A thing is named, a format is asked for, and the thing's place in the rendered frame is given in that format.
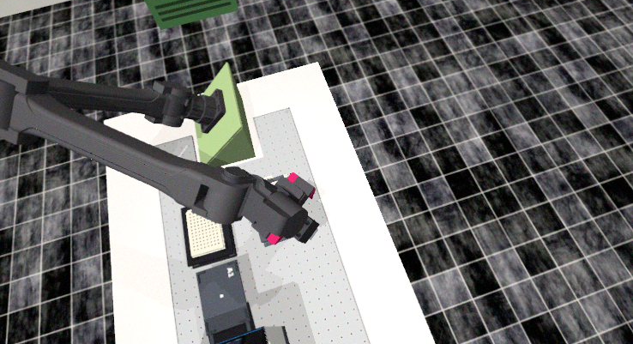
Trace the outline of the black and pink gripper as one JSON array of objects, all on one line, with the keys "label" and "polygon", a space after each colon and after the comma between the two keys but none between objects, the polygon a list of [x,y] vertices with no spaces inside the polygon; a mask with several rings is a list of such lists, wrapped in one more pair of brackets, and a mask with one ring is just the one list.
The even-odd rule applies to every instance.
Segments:
[{"label": "black and pink gripper", "polygon": [[[313,195],[316,190],[315,187],[313,187],[311,184],[303,180],[300,176],[298,176],[294,172],[292,172],[287,179],[284,177],[280,177],[279,180],[276,182],[276,184],[278,184],[279,186],[281,186],[282,188],[284,188],[285,190],[289,191],[291,194],[296,196],[299,199],[298,204],[301,207],[304,205],[308,197],[310,199],[313,198]],[[259,232],[264,238],[266,238],[271,244],[277,244],[283,238],[283,236],[279,237],[279,236],[273,235],[271,232],[269,232],[267,229],[265,229],[263,226],[261,226],[258,223],[251,224],[251,226],[257,232]]]}]

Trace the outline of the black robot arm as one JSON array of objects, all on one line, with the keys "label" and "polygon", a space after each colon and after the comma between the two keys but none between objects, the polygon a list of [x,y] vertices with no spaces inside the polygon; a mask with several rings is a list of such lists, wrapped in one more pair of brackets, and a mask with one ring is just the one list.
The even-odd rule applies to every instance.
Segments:
[{"label": "black robot arm", "polygon": [[180,158],[70,108],[139,113],[152,124],[174,128],[187,118],[201,124],[206,134],[226,114],[218,88],[210,97],[172,81],[154,81],[153,88],[121,88],[39,76],[0,60],[0,138],[5,141],[24,145],[44,138],[148,184],[218,224],[244,216],[275,236],[304,244],[317,233],[320,224],[278,184],[277,192],[273,184],[238,166],[212,167]]}]

